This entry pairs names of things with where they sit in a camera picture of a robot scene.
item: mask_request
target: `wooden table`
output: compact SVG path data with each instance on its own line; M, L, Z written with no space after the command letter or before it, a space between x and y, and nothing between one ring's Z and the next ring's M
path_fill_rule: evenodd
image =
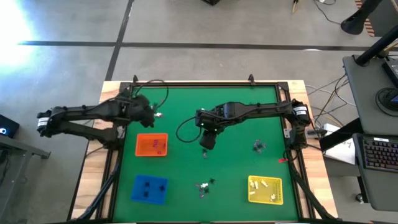
M228 81L228 82L248 82L248 81ZM297 99L308 105L310 110L310 116L312 117L312 112L310 109L310 102L308 100L307 91L305 89L305 84L303 80L278 80L269 81L261 80L256 82L287 82L289 84L290 98ZM99 101L102 102L108 98L114 97L119 93L121 82L119 81L109 81L104 82L101 96ZM281 91L282 99L285 98L284 93ZM108 128L112 124L104 122L102 120L95 120L94 128ZM318 146L319 142L315 139L308 139L307 142L311 145ZM101 147L101 144L97 141L90 141L87 149L87 153ZM326 173L325 163L323 161L322 152L318 149L308 147L303 151L303 158L305 162L305 168L308 176L308 182L311 191L317 197L319 202L326 208L326 210L337 217L337 211L335 207L335 202L333 200L333 195L331 192L328 174ZM93 201L97 193L101 188L101 182L104 173L105 160L107 156L107 150L101 149L97 152L92 153L87 157L83 164L83 169L80 176L80 181L78 182L77 192L75 200L72 201L73 210L71 211L71 218L79 217ZM110 172L113 170L114 163L116 162L117 152L113 152L113 162L111 163ZM300 201L303 208L303 216L309 217L307 208L307 201L305 199L304 193L299 187ZM102 212L102 217L108 215L109 201L110 201L111 189L106 194L104 200L104 207Z

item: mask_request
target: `paper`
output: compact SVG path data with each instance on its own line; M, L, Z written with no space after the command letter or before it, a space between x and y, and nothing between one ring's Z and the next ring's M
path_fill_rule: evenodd
M339 130L339 127L336 127L331 124L325 124L323 126L323 129L328 131L326 135L329 135ZM353 139L351 138L345 142L336 145L331 149L328 149L325 153L325 156L332 159L336 159L338 161L343 161L355 165L355 146Z

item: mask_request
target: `table leg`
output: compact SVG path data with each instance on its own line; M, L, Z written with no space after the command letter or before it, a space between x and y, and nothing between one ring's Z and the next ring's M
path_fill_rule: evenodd
M354 133L363 133L361 120L359 118L356 118L355 120L346 124L334 133L329 134L324 138L321 138L321 140L319 140L319 143L322 151L324 152L334 147L335 145L342 143L343 141L349 140L350 138L352 138L352 135Z

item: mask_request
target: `wooden table frame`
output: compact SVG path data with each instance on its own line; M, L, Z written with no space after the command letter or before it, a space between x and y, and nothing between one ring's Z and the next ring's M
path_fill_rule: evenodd
M214 86L249 86L250 81L170 81L167 82L170 85L187 84L191 86L203 86L213 85ZM302 101L308 105L310 116L312 112L310 109L310 103L308 100L307 92L305 89L304 81L302 80L282 80L282 81L267 81L261 80L256 81L258 85L275 85L278 100L296 100ZM128 82L109 81L104 82L99 102L103 102L111 97L116 96L121 88L128 86ZM289 122L281 118L284 128L289 128ZM112 123L105 122L102 120L95 120L94 128L104 129L111 127ZM315 139L308 139L307 142L313 146L319 147L319 142ZM90 141L86 153L94 151L99 148L101 144L98 141ZM100 191L102 184L108 178L112 172L113 167L118 157L117 151L108 151L101 149L92 153L87 157L82 164L80 176L76 184L75 195L72 200L68 220L71 218L79 217L86 208L93 201L97 193ZM337 211L333 200L328 176L326 173L325 163L323 162L322 152L313 147L308 147L302 152L299 152L298 159L295 161L297 170L302 175L303 179L310 186L311 191L317 197L319 202L326 208L326 210L337 217ZM108 190L104 200L102 201L99 209L95 212L92 218L104 218L113 216L113 208L116 197L111 197L115 193L114 185ZM295 194L298 193L299 200L296 200L298 207L298 214L304 218L320 218L319 214L315 211L312 206L308 206L308 200L306 199L304 192L301 188L294 184Z

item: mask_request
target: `yellow tray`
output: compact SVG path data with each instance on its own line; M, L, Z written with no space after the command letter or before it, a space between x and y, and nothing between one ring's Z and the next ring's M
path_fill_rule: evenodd
M257 181L259 188L255 189L250 186L250 180ZM265 187L261 181L265 181L268 187ZM271 202L271 195L275 194L275 200ZM267 203L271 205L283 205L284 198L282 193L282 179L275 177L259 177L250 175L248 178L248 198L249 202Z

